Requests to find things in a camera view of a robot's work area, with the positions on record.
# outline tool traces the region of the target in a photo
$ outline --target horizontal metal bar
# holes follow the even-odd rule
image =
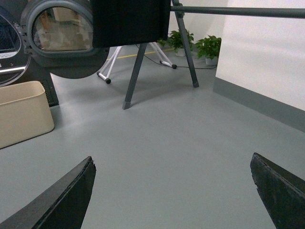
[[[275,18],[305,18],[305,9],[298,8],[235,8],[235,7],[197,7],[172,6],[171,11],[185,13],[205,13],[221,15],[258,16]]]
[[[18,68],[7,68],[7,69],[0,70],[0,74],[20,72],[20,71],[23,71],[25,68],[26,68],[26,66],[18,67]]]

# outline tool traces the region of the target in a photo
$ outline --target white tripod stand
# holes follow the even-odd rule
[[[160,59],[160,63],[161,64],[164,64],[164,65],[167,65],[173,69],[176,69],[177,68],[177,65],[176,64],[173,64],[169,59],[168,57],[164,54],[164,52],[160,49],[160,47],[157,45],[156,42],[151,42],[149,43],[150,46],[153,48],[153,50],[156,52],[157,56],[159,57]],[[102,78],[107,84],[110,84],[111,83],[111,79],[109,78],[110,74],[111,74],[111,71],[113,69],[113,66],[114,66],[114,63],[116,61],[116,59],[118,58],[118,55],[120,53],[122,49],[122,46],[119,46],[116,48],[116,50],[114,51],[113,55],[111,56],[111,58],[108,60],[108,62],[102,67],[101,71],[100,72],[97,72],[97,75]],[[107,67],[110,65],[110,68],[107,72],[107,75],[104,75],[103,73],[106,71]]]

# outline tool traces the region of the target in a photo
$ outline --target dryer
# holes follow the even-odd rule
[[[58,99],[50,73],[78,79],[96,73],[109,48],[93,48],[88,0],[0,0],[0,86],[38,80],[49,105]]]

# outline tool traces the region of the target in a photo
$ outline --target black cable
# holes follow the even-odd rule
[[[161,65],[161,66],[167,66],[165,64],[162,64],[162,63],[157,63],[156,61],[152,60],[151,58],[149,58],[148,56],[144,55],[148,60],[154,62],[155,64],[158,64],[158,65]],[[189,68],[188,66],[177,66],[177,68]],[[217,65],[212,67],[212,68],[195,68],[195,69],[214,69],[214,68],[217,68]]]

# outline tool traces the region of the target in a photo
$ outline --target gray baseboard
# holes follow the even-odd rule
[[[213,91],[305,132],[305,111],[216,78]]]

